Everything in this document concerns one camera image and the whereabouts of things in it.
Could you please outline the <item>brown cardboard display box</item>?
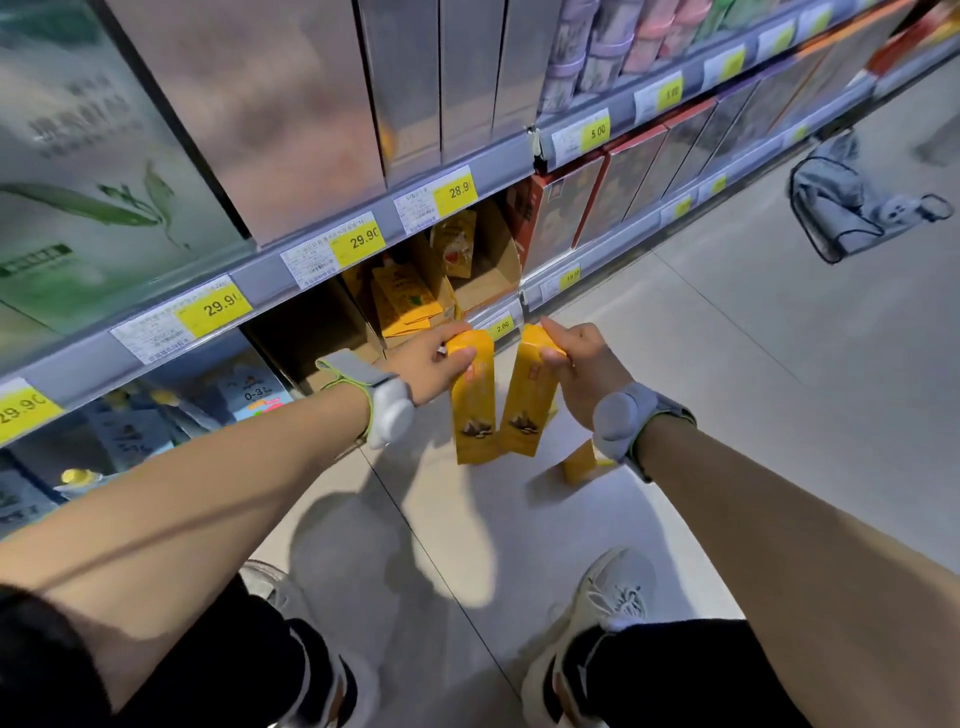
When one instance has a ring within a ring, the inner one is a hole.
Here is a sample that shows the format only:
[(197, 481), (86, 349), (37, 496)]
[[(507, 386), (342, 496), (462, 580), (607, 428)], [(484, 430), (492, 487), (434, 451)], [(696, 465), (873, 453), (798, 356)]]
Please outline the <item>brown cardboard display box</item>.
[[(453, 282), (456, 307), (455, 317), (451, 321), (467, 320), (509, 294), (517, 293), (522, 273), (514, 238), (497, 202), (493, 199), (481, 200), (467, 210), (477, 214), (473, 272), (470, 279)], [(379, 334), (369, 276), (374, 265), (389, 249), (337, 275), (386, 349), (388, 347)]]

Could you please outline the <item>white sneaker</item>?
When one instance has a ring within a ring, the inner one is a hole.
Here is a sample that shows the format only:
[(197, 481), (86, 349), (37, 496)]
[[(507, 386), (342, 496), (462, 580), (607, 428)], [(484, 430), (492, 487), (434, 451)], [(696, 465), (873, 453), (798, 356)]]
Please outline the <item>white sneaker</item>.
[(629, 547), (611, 548), (590, 565), (523, 680), (527, 728), (610, 728), (587, 705), (589, 670), (604, 643), (649, 621), (655, 587), (653, 564)]
[[(247, 588), (270, 603), (283, 617), (300, 618), (314, 631), (318, 630), (315, 615), (300, 586), (283, 570), (259, 560), (248, 560), (239, 570)], [(303, 705), (310, 687), (312, 669), (319, 661), (312, 661), (304, 652), (306, 665), (303, 684), (293, 707), (269, 728), (369, 728), (380, 702), (378, 675), (353, 650), (341, 647), (337, 641), (324, 638), (333, 677), (331, 697), (323, 707), (322, 719), (306, 720)]]

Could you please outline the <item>narrow silver box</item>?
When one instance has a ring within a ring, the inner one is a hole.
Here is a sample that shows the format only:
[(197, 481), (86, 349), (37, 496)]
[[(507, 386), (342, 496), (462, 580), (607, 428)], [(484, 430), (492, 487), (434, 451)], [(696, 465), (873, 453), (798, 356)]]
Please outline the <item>narrow silver box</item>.
[(356, 0), (388, 188), (441, 165), (439, 0)]
[(441, 161), (451, 164), (492, 139), (507, 0), (439, 0)]
[(507, 0), (492, 142), (535, 124), (562, 5), (563, 0)]

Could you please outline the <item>white right sneaker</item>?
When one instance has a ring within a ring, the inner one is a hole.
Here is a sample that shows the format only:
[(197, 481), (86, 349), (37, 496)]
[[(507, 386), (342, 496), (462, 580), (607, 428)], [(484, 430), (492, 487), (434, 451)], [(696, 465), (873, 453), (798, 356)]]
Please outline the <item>white right sneaker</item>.
[(604, 643), (649, 621), (655, 587), (653, 564), (629, 547), (611, 548), (590, 565), (523, 680), (527, 728), (610, 728), (587, 705), (589, 670)]

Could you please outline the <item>white grey wrist tracker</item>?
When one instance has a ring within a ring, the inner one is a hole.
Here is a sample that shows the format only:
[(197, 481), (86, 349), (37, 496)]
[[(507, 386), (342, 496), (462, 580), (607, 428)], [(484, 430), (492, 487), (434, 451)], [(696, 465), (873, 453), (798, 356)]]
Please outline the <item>white grey wrist tracker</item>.
[(594, 446), (606, 459), (629, 466), (644, 483), (651, 483), (635, 449), (642, 432), (660, 416), (698, 426), (688, 407), (641, 383), (630, 383), (596, 404), (592, 415)]
[(371, 450), (382, 450), (409, 430), (416, 411), (408, 385), (390, 370), (382, 370), (350, 349), (334, 351), (316, 360), (328, 375), (323, 389), (349, 384), (366, 395), (368, 422), (363, 440)]

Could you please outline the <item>yellow snack packet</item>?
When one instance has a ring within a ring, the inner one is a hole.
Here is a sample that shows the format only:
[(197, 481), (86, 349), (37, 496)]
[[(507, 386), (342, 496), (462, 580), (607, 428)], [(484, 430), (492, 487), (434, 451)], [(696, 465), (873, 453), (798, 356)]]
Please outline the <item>yellow snack packet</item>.
[(560, 463), (563, 481), (572, 488), (580, 488), (616, 470), (620, 464), (604, 455), (589, 439), (578, 446)]
[(473, 466), (499, 455), (495, 341), (484, 328), (455, 336), (446, 344), (447, 358), (473, 348), (469, 367), (453, 380), (450, 397), (457, 463)]
[(562, 353), (540, 324), (525, 324), (498, 430), (506, 453), (534, 457), (539, 448), (558, 387), (542, 357), (546, 350)]

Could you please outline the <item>white left sneaker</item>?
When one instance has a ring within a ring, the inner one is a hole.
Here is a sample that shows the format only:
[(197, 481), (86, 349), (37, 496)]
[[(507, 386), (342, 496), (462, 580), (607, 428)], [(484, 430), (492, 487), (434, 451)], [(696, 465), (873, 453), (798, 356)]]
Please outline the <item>white left sneaker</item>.
[[(314, 631), (318, 630), (315, 615), (300, 586), (283, 570), (259, 560), (248, 560), (239, 570), (247, 588), (270, 603), (283, 617), (300, 618)], [(353, 650), (341, 647), (337, 641), (324, 638), (333, 677), (331, 697), (323, 707), (322, 719), (306, 720), (303, 705), (310, 687), (312, 669), (319, 661), (312, 661), (304, 652), (306, 665), (303, 684), (293, 707), (269, 728), (369, 728), (380, 702), (378, 675)]]

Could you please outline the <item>white plush bag charm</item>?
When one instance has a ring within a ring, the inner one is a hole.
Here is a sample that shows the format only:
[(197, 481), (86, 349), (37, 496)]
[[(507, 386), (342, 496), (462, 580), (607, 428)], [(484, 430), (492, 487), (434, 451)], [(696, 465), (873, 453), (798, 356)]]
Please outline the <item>white plush bag charm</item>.
[(923, 223), (935, 224), (954, 216), (954, 206), (935, 193), (918, 198), (897, 195), (882, 201), (874, 213), (885, 230), (908, 229)]

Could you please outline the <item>person's left hand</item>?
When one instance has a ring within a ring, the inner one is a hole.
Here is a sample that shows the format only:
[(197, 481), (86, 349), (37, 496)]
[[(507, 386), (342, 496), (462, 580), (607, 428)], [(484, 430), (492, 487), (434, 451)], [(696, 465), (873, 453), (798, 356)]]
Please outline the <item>person's left hand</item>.
[(407, 384), (415, 407), (422, 407), (450, 389), (457, 377), (445, 377), (444, 350), (451, 339), (470, 332), (467, 321), (449, 321), (421, 331), (412, 339), (387, 352), (375, 366), (396, 374)]

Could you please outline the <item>row of red dark boxes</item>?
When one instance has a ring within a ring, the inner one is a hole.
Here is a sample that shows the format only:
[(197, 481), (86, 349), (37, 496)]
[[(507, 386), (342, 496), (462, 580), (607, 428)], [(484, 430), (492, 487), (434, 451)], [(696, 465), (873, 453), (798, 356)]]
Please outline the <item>row of red dark boxes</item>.
[(522, 276), (714, 172), (861, 71), (880, 76), (956, 12), (960, 0), (791, 0), (541, 114), (537, 170), (499, 201)]

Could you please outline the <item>person's right hand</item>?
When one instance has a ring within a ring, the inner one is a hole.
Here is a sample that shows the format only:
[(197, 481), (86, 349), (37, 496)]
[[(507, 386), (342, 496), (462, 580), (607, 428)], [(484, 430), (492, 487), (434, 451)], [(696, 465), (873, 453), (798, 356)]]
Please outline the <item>person's right hand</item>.
[(635, 380), (592, 322), (570, 327), (547, 316), (539, 324), (571, 359), (572, 370), (552, 370), (569, 413), (579, 425), (594, 431), (596, 405), (608, 394)]

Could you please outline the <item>row of pastel cups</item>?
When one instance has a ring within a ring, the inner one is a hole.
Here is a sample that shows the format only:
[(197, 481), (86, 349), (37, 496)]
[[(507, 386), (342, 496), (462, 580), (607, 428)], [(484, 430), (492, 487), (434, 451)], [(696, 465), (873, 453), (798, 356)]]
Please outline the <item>row of pastel cups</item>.
[(738, 31), (791, 0), (563, 0), (537, 113), (567, 110), (579, 94), (608, 91), (622, 76)]

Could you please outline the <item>grey bag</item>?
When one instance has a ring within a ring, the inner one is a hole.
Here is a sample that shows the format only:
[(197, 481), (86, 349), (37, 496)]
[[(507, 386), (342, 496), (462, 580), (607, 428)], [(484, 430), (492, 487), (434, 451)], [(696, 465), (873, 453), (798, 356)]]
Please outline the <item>grey bag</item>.
[(828, 265), (932, 225), (888, 230), (879, 224), (875, 213), (880, 204), (904, 194), (888, 193), (876, 186), (860, 157), (858, 134), (847, 127), (822, 140), (790, 170), (786, 195), (791, 212), (815, 253)]

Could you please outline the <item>stack of yellow packets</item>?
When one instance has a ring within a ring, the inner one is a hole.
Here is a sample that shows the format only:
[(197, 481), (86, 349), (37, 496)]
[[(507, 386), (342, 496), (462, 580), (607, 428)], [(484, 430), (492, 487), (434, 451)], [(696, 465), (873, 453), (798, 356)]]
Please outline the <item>stack of yellow packets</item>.
[(368, 277), (379, 334), (394, 349), (455, 317), (453, 283), (474, 272), (477, 214), (457, 212), (384, 252)]

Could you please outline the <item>dark cardboard box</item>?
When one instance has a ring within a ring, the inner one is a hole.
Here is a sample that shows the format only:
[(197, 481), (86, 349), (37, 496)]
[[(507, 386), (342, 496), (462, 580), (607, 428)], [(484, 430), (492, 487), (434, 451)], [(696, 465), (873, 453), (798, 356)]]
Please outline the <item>dark cardboard box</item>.
[(271, 369), (305, 396), (331, 382), (317, 366), (320, 358), (341, 350), (368, 364), (384, 358), (377, 334), (340, 277), (298, 293), (241, 329)]

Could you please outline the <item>row of blue white pouches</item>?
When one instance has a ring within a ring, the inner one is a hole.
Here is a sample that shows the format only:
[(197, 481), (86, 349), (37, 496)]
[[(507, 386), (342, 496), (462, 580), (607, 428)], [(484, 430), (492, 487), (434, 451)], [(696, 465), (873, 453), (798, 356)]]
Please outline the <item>row of blue white pouches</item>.
[(294, 401), (257, 355), (165, 368), (0, 446), (0, 541), (143, 462)]

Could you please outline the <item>person's right forearm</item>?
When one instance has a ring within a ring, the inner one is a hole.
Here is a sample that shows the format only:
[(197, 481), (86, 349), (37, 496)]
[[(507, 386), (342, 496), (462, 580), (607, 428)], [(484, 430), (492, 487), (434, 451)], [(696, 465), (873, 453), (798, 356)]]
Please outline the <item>person's right forearm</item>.
[(960, 575), (655, 416), (634, 446), (815, 728), (960, 728)]

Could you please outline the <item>large silver box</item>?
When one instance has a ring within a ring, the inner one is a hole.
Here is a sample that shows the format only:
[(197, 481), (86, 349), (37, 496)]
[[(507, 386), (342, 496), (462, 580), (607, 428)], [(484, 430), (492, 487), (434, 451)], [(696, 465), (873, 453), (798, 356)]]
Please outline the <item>large silver box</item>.
[(105, 0), (259, 249), (386, 191), (354, 0)]

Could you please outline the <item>black trousers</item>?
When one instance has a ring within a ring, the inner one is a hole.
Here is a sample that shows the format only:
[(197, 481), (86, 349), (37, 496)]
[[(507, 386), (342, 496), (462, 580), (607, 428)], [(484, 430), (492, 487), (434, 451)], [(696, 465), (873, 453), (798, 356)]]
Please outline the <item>black trousers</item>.
[[(327, 646), (235, 576), (114, 712), (68, 620), (0, 586), (0, 728), (268, 728)], [(608, 728), (812, 728), (744, 620), (591, 627), (562, 659), (575, 704)]]

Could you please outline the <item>large green leaf-print box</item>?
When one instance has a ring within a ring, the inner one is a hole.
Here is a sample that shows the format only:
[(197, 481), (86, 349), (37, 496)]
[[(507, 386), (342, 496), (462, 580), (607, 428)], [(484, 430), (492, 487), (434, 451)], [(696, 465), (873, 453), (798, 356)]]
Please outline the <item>large green leaf-print box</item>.
[(255, 245), (85, 0), (0, 0), (0, 303), (69, 335)]

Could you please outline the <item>person's left forearm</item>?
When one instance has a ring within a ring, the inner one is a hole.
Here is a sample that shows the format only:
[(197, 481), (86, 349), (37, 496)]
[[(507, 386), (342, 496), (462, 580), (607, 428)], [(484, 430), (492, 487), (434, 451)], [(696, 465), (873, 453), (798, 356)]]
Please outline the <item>person's left forearm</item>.
[(121, 708), (370, 418), (341, 383), (155, 456), (0, 541), (0, 585), (66, 617)]

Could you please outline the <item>white grey right wrist tracker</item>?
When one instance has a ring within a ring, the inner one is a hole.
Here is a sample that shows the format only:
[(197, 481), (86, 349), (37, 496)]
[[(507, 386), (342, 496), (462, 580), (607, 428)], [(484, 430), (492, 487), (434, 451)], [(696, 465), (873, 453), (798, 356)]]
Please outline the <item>white grey right wrist tracker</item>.
[(642, 432), (660, 416), (698, 426), (688, 407), (641, 383), (630, 383), (596, 404), (592, 415), (594, 446), (606, 459), (629, 466), (644, 483), (651, 483), (635, 449)]

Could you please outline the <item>white grey left wrist tracker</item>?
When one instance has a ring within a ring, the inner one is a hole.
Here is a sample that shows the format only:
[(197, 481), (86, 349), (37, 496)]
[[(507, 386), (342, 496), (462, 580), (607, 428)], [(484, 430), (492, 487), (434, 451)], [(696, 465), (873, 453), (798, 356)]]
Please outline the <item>white grey left wrist tracker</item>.
[(416, 411), (408, 385), (390, 370), (382, 370), (350, 349), (334, 351), (316, 360), (328, 375), (323, 389), (349, 384), (366, 395), (368, 422), (363, 440), (371, 450), (382, 450), (409, 430)]

